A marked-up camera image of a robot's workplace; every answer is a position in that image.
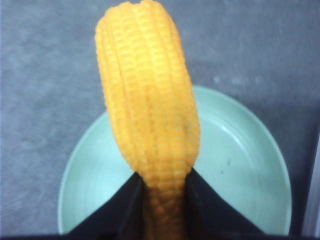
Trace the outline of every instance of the gray carpet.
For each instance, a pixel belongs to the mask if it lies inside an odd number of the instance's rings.
[[[320,124],[320,2],[161,2],[193,84],[239,100],[275,137],[291,180],[291,232],[300,233]],[[2,236],[58,231],[67,160],[105,110],[95,26],[118,3],[1,1]]]

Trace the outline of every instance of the yellow corn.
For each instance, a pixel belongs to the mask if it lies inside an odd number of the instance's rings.
[[[113,135],[146,185],[144,239],[186,239],[185,178],[200,128],[176,26],[156,1],[124,2],[100,19],[95,43]]]

